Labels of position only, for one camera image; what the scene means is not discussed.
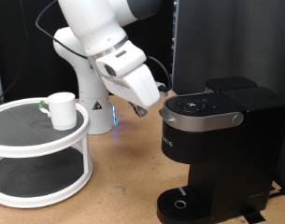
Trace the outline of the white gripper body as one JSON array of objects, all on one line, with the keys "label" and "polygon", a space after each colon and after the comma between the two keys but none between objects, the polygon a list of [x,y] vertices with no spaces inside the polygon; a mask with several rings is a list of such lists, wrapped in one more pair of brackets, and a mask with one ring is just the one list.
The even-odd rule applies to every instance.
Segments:
[{"label": "white gripper body", "polygon": [[107,90],[145,109],[160,100],[160,93],[151,71],[145,64],[123,77],[103,77]]}]

